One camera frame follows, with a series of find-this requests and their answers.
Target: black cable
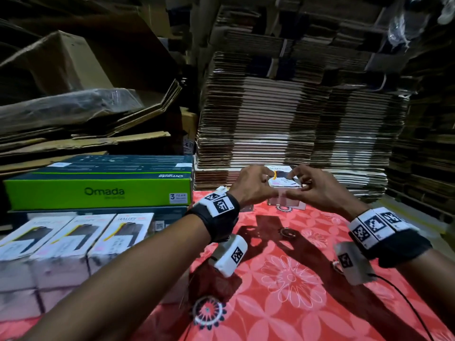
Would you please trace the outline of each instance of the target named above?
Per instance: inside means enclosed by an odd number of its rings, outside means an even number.
[[[432,337],[431,333],[429,332],[426,324],[424,323],[424,320],[422,320],[422,317],[420,317],[419,313],[417,312],[417,310],[412,306],[411,302],[408,300],[408,298],[406,298],[406,296],[398,289],[397,286],[395,286],[394,284],[392,284],[389,280],[383,278],[382,276],[379,276],[379,275],[376,275],[376,274],[368,274],[369,276],[373,276],[373,277],[377,277],[379,279],[382,279],[384,280],[385,282],[387,282],[390,286],[394,287],[398,293],[401,294],[401,297],[403,297],[406,302],[409,304],[409,306],[411,307],[411,309],[414,311],[415,315],[417,316],[417,318],[419,319],[419,321],[422,323],[422,325],[424,326],[424,329],[425,331],[427,332],[428,334],[428,337],[431,341],[435,341],[435,339]]]

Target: table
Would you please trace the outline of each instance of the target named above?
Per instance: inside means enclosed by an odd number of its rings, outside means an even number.
[[[194,199],[207,193],[195,192]],[[255,205],[234,229],[249,245],[235,274],[224,279],[205,263],[217,246],[210,244],[191,265],[188,302],[158,306],[132,340],[428,339],[393,287],[381,281],[353,287],[332,268],[333,245],[350,241],[346,223],[310,206]],[[283,227],[294,231],[280,233]],[[455,341],[395,269],[376,262],[373,268],[407,296],[435,341]],[[19,337],[36,322],[0,323],[0,340]]]

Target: white product box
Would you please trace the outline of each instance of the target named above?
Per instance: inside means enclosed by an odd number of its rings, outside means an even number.
[[[53,290],[40,290],[41,301],[44,312],[49,312],[57,303],[73,292],[77,287],[56,288]]]
[[[87,252],[114,216],[79,215],[30,256],[38,288],[73,287],[87,280]]]
[[[90,272],[96,273],[119,254],[153,233],[154,213],[117,214],[88,252]]]
[[[35,290],[0,293],[0,322],[24,320],[41,315]]]
[[[174,304],[185,302],[188,300],[188,284],[190,277],[190,269],[188,268],[175,285],[166,293],[164,298],[161,300],[161,304]]]
[[[34,218],[0,241],[0,292],[35,288],[29,256],[64,227],[72,216]]]
[[[287,174],[292,171],[290,166],[282,165],[266,165],[270,170],[275,172],[275,176],[268,180],[268,184],[280,191],[280,196],[271,198],[267,201],[272,206],[286,206],[294,207],[298,209],[305,209],[305,204],[300,201],[291,200],[284,196],[286,189],[299,189],[302,185],[300,184],[299,178],[296,176],[293,179],[287,179]]]

